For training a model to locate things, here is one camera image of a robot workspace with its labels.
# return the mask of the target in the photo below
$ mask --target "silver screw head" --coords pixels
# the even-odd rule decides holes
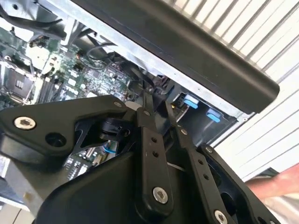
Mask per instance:
[[[121,103],[116,102],[116,101],[114,102],[114,105],[115,105],[115,106],[118,106],[118,107],[121,107]]]
[[[22,130],[31,130],[35,128],[36,122],[29,117],[18,117],[14,120],[14,126]]]
[[[168,195],[163,188],[160,187],[154,188],[153,196],[155,200],[161,204],[166,204],[168,202]]]
[[[146,115],[150,116],[150,112],[148,112],[148,111],[143,111],[143,113],[145,113]]]
[[[206,146],[206,151],[207,151],[208,153],[212,153],[212,152],[213,152],[213,149],[212,149],[212,147],[210,147],[210,146]]]
[[[228,220],[226,219],[225,215],[221,211],[216,210],[214,214],[215,214],[217,221],[220,224],[228,224]]]
[[[184,135],[188,134],[188,132],[185,129],[181,129],[181,133],[183,133]]]

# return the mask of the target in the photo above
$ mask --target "blue tab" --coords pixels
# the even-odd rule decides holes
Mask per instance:
[[[211,120],[215,121],[216,123],[220,122],[221,114],[218,113],[217,111],[213,110],[212,108],[210,108],[207,111],[206,116],[208,118],[210,118]]]
[[[190,101],[190,100],[188,100],[188,99],[185,99],[185,100],[184,100],[184,103],[187,104],[187,105],[189,105],[190,107],[192,107],[192,108],[194,108],[194,109],[197,109],[197,108],[198,108],[198,105],[197,105],[197,104],[195,104],[194,102],[192,102],[192,101]]]
[[[213,115],[213,114],[207,114],[207,116],[211,119],[211,120],[213,120],[213,121],[215,121],[216,123],[219,123],[220,122],[220,119],[218,118],[218,117],[216,117],[215,115]]]

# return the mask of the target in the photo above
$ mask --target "metal frame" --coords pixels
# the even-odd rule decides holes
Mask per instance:
[[[128,39],[106,23],[92,16],[89,12],[85,11],[72,1],[49,0],[49,3],[59,8],[59,10],[65,11],[69,14],[69,16],[75,18],[96,32],[103,34],[105,38],[119,46],[118,48],[121,49],[122,54],[125,55],[125,52],[128,52],[130,55],[138,58],[142,62],[141,64],[143,64],[143,67],[155,68],[155,70],[157,70],[160,74],[168,76],[170,79],[189,89],[203,100],[209,102],[230,116],[239,118],[243,114],[242,111],[237,109],[235,106],[232,106],[226,100],[217,96],[206,87],[189,78],[187,75],[175,69],[162,59],[153,55],[145,48],[136,44],[134,41]]]

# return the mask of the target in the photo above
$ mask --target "electronic component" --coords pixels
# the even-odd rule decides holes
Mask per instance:
[[[13,69],[6,68],[5,71],[4,86],[7,90],[11,91],[16,96],[26,98],[33,85],[33,81]]]

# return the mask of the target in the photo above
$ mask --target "green circuit board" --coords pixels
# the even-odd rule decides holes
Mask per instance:
[[[59,41],[45,39],[42,47],[32,47],[13,33],[1,28],[0,42],[9,46],[1,45],[3,55],[14,55],[18,60],[22,60],[22,55],[26,55],[31,58],[35,72],[48,74],[48,78],[55,76],[59,79],[59,84],[62,86],[55,101],[101,95],[114,95],[122,101],[127,98],[129,78],[120,71],[118,66],[99,62],[101,63],[99,67],[102,66],[103,69],[91,69],[76,57],[81,51],[76,45],[66,49]]]

